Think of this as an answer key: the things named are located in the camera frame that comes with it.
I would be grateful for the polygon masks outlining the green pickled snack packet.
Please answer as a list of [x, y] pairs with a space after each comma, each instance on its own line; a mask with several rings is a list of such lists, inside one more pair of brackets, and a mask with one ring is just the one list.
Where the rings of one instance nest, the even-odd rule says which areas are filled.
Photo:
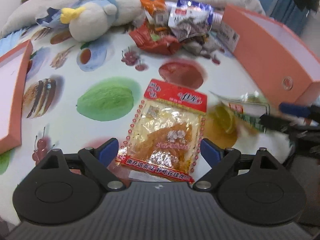
[[238, 98], [228, 98], [210, 91], [220, 102], [230, 109], [235, 116], [249, 124], [261, 133], [266, 133], [266, 127], [260, 123], [262, 115], [270, 114], [270, 105], [258, 91], [246, 93]]

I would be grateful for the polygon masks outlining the red clear dried snack bag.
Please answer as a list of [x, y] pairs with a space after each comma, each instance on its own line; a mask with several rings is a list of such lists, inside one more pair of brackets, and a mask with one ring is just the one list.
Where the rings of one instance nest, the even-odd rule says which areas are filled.
[[170, 181], [193, 183], [206, 111], [206, 94], [152, 79], [121, 143], [116, 164]]

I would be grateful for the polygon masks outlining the white dark seafood snack packet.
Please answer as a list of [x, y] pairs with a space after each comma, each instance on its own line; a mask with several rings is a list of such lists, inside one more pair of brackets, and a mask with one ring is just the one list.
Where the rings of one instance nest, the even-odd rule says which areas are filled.
[[171, 8], [168, 27], [181, 42], [195, 36], [202, 36], [210, 31], [214, 8], [194, 0], [178, 0]]

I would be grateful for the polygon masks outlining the orange snack packet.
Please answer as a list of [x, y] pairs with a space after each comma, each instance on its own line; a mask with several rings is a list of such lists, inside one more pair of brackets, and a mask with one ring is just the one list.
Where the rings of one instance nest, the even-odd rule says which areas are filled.
[[169, 9], [165, 0], [140, 0], [150, 25], [156, 27], [167, 27], [169, 20]]

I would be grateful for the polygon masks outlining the pink cardboard box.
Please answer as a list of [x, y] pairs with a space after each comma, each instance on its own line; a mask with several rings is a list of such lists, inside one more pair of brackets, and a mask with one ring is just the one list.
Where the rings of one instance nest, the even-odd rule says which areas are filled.
[[228, 49], [272, 106], [310, 105], [319, 97], [319, 57], [286, 25], [228, 5], [221, 28]]

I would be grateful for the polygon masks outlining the blue curtain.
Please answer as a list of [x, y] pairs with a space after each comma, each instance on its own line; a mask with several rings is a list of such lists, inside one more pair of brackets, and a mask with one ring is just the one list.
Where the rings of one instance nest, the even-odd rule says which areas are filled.
[[308, 19], [308, 9], [300, 10], [293, 0], [277, 0], [270, 17], [285, 24], [296, 35], [300, 36]]

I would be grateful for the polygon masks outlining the pink box lid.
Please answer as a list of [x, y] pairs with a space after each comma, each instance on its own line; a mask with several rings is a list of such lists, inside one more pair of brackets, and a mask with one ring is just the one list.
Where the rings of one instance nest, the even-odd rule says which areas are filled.
[[27, 40], [1, 56], [1, 154], [21, 144], [22, 100], [32, 51]]

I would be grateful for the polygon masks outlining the small red sachet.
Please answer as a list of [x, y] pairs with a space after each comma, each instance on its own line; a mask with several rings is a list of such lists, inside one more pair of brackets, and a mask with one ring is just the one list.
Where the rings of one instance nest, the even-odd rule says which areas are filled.
[[140, 50], [147, 53], [173, 55], [182, 46], [167, 27], [156, 27], [147, 22], [129, 32], [129, 36]]

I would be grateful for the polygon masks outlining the blue white plush bird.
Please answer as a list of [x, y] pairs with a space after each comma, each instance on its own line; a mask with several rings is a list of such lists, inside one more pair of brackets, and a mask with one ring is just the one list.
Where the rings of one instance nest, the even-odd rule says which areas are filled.
[[119, 7], [109, 5], [104, 13], [95, 5], [78, 10], [62, 8], [61, 22], [67, 23], [71, 36], [79, 42], [89, 42], [103, 36], [111, 27], [127, 24], [143, 12], [140, 0], [116, 0]]

